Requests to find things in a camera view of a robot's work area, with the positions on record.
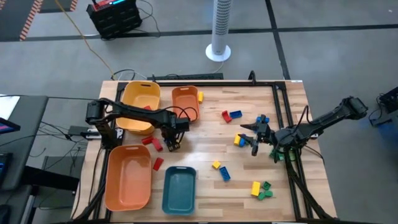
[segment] wooden tabletop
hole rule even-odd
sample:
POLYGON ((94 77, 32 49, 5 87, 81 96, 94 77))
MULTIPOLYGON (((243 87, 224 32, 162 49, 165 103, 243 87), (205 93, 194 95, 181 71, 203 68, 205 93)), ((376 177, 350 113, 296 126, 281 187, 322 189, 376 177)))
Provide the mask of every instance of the wooden tabletop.
MULTIPOLYGON (((100 97, 114 100, 118 83, 105 81, 100 97)), ((308 104, 302 82, 286 81, 287 93, 294 123, 298 122, 304 106, 308 104)), ((171 106, 171 91, 173 87, 161 87, 160 107, 171 106)), ((294 212, 291 194, 284 162, 274 163, 269 158, 271 146, 261 144, 256 157, 251 155, 251 148, 240 148, 233 145, 236 133, 253 136, 250 130, 240 127, 240 124, 253 123, 259 114, 270 117, 271 129, 278 130, 276 110, 272 90, 268 86, 256 87, 198 87, 204 92, 204 101, 200 104, 200 119, 190 125, 190 131, 185 133, 181 148, 169 152, 164 146, 162 152, 157 152, 153 145, 147 145, 152 157, 152 164, 157 157, 164 159, 159 171, 152 170, 152 193, 149 203, 140 210, 128 212, 113 212, 112 222, 254 222, 254 221, 293 221, 294 212), (242 118, 234 119, 226 124, 221 117, 224 110, 241 110, 242 118), (224 182, 220 172, 211 166, 219 160, 226 166, 231 180, 224 182), (162 194, 165 170, 170 166, 190 166, 197 171, 197 186, 195 213, 187 217, 166 215, 162 211, 162 194), (268 181, 272 184, 272 198, 259 201, 251 196, 253 181, 268 181)), ((282 94, 279 94, 285 126, 287 118, 283 107, 282 94)), ((154 136, 161 139, 160 130, 156 129, 154 136)), ((141 144, 144 136, 125 134, 123 144, 141 144)), ((309 146, 319 151, 317 141, 310 141, 309 146)), ((81 195, 76 215, 79 215, 88 204, 91 181, 94 173, 96 155, 100 141, 90 141, 86 150, 85 162, 81 171, 81 195)), ((103 162, 102 152, 96 166, 94 189, 97 191, 103 162)), ((302 163, 307 178, 309 191, 318 203, 331 216, 336 216, 331 197, 328 179, 322 160, 303 150, 302 163)), ((297 189, 302 216, 305 217, 302 195, 297 189)), ((100 217, 104 217, 104 203, 100 217)))

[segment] white tower fan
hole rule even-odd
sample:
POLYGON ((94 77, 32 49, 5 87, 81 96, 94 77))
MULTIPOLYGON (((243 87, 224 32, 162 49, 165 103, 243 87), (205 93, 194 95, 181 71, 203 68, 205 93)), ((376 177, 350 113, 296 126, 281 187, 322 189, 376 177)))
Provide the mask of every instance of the white tower fan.
POLYGON ((231 6, 232 0, 214 0, 213 32, 211 44, 206 48, 206 56, 214 62, 224 62, 231 56, 226 45, 231 6))

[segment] gray floor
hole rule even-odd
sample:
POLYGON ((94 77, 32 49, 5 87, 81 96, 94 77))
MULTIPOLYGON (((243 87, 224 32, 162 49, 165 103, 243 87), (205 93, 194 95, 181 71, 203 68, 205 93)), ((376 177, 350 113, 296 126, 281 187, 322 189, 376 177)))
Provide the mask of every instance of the gray floor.
MULTIPOLYGON (((149 10, 143 2, 139 5, 149 10)), ((211 27, 211 2, 151 0, 159 28, 164 31, 211 27)), ((89 0, 79 0, 71 16, 84 34, 95 34, 85 14, 89 0)), ((272 1, 279 27, 355 26, 398 23, 398 2, 391 0, 272 1)), ((235 0, 231 27, 270 28, 261 0, 235 0)), ((30 37, 76 35, 62 14, 36 15, 30 37)), ((145 20, 142 27, 155 31, 145 20)), ((290 76, 303 80, 313 116, 329 111, 342 98, 360 97, 372 111, 375 98, 398 84, 397 29, 281 33, 290 76)), ((114 70, 134 68, 144 75, 209 73, 220 65, 204 54, 210 35, 140 37, 110 42, 89 40, 114 70)), ((274 38, 265 34, 231 34, 232 57, 221 72, 226 79, 283 79, 274 38)), ((0 43, 0 90, 33 94, 95 98, 109 71, 81 40, 0 43)), ((85 102, 50 100, 44 121, 62 126, 84 124, 85 102)), ((368 121, 344 121, 320 137, 322 154, 338 216, 343 220, 396 223, 398 213, 397 130, 370 127, 368 121)), ((48 156, 62 156, 71 147, 62 140, 38 138, 32 154, 48 147, 48 156)), ((29 164, 41 167, 43 157, 29 164)), ((70 210, 38 211, 34 223, 66 220, 70 210)))

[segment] yellow lego brick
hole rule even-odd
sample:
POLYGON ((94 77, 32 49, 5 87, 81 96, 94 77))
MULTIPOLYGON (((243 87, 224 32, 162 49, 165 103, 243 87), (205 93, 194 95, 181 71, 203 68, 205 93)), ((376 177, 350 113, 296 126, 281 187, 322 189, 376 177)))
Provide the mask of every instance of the yellow lego brick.
POLYGON ((221 165, 221 163, 218 161, 214 161, 214 163, 213 163, 214 169, 218 169, 220 167, 220 165, 221 165))
POLYGON ((234 139, 234 145, 239 146, 239 142, 241 141, 241 137, 238 136, 240 133, 236 133, 235 139, 234 139))
POLYGON ((253 181, 253 185, 251 186, 251 195, 258 196, 260 194, 260 182, 253 181))
POLYGON ((198 102, 199 103, 203 102, 203 92, 199 92, 199 94, 198 94, 198 102))

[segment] black crate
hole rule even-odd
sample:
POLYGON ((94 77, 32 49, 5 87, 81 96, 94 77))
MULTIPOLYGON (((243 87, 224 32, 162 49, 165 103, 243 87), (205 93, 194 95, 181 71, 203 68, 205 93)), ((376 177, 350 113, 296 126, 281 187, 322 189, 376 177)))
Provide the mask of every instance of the black crate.
POLYGON ((86 11, 104 39, 115 38, 141 26, 142 23, 136 0, 123 0, 117 4, 107 4, 97 8, 97 11, 92 4, 89 4, 86 11))

